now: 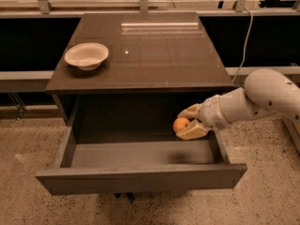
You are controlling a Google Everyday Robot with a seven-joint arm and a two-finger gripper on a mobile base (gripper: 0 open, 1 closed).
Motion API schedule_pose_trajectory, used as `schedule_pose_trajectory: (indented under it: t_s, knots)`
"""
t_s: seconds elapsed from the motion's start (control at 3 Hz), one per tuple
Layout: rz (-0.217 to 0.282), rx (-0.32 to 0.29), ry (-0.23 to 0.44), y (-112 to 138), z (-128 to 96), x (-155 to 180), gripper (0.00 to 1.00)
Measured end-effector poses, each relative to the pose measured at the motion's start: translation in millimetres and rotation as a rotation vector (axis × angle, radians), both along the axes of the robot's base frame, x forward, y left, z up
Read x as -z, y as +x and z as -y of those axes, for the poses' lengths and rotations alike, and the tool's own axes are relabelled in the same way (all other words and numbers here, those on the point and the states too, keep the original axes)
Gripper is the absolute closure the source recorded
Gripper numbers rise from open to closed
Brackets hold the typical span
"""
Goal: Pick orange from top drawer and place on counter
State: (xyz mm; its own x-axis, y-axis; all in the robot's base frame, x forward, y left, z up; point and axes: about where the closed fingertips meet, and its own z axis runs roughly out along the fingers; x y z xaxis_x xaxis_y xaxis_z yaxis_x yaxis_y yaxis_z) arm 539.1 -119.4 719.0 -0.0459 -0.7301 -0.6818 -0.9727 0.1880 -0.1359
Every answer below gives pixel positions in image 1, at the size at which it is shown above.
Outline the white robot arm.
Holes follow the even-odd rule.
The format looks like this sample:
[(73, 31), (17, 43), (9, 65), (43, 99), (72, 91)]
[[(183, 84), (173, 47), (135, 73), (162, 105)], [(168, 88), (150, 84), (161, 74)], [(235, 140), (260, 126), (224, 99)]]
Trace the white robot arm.
[(286, 117), (300, 124), (300, 88), (273, 69), (257, 69), (244, 86), (181, 111), (173, 130), (182, 140), (204, 137), (241, 120)]

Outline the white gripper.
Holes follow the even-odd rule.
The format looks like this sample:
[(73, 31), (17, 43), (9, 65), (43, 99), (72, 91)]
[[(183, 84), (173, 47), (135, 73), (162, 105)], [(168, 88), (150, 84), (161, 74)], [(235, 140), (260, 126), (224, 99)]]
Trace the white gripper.
[(206, 99), (202, 104), (196, 103), (181, 111), (177, 117), (194, 119), (180, 132), (175, 133), (182, 140), (193, 140), (204, 137), (210, 129), (228, 128), (231, 123), (225, 118), (220, 107), (220, 96)]

